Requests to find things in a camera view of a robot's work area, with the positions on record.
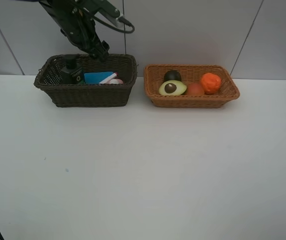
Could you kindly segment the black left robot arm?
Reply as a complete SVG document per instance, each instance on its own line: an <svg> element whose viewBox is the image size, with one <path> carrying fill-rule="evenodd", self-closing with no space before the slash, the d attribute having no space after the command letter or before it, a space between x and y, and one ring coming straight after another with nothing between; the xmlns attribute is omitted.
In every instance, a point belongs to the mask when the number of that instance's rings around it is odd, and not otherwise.
<svg viewBox="0 0 286 240"><path fill-rule="evenodd" d="M61 33L79 50L91 58L105 61L109 56L109 45L100 41L95 21L75 7L69 0L41 0L41 6L61 29Z"/></svg>

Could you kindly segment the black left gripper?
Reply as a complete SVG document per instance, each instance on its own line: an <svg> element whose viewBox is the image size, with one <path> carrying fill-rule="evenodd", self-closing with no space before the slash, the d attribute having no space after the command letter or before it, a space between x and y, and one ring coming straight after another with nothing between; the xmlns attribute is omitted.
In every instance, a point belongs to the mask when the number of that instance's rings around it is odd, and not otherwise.
<svg viewBox="0 0 286 240"><path fill-rule="evenodd" d="M69 42L87 53L93 60L104 62L109 56L109 45L96 33L95 22L80 9L74 8L60 20L60 28Z"/></svg>

